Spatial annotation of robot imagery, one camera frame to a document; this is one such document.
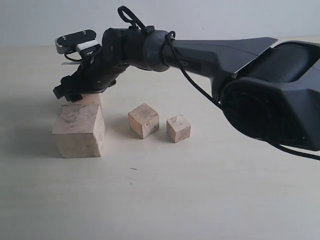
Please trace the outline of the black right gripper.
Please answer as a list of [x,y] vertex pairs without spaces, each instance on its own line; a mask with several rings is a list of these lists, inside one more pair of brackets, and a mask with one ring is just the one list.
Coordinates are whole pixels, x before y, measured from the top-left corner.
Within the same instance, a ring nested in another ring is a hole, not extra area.
[[102,93],[113,84],[129,65],[123,61],[123,40],[126,30],[109,28],[103,33],[101,47],[78,67],[76,72],[61,79],[54,87],[57,99],[68,102],[83,99],[81,94]]

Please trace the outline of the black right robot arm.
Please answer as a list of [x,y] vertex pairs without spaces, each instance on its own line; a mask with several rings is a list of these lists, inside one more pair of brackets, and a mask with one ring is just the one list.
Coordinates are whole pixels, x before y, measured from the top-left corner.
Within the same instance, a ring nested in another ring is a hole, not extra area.
[[320,149],[320,45],[271,37],[177,40],[174,32],[109,28],[96,40],[83,30],[55,40],[59,54],[79,53],[76,72],[61,79],[55,96],[76,102],[115,85],[128,67],[194,73],[211,82],[209,100],[242,134],[273,145]]

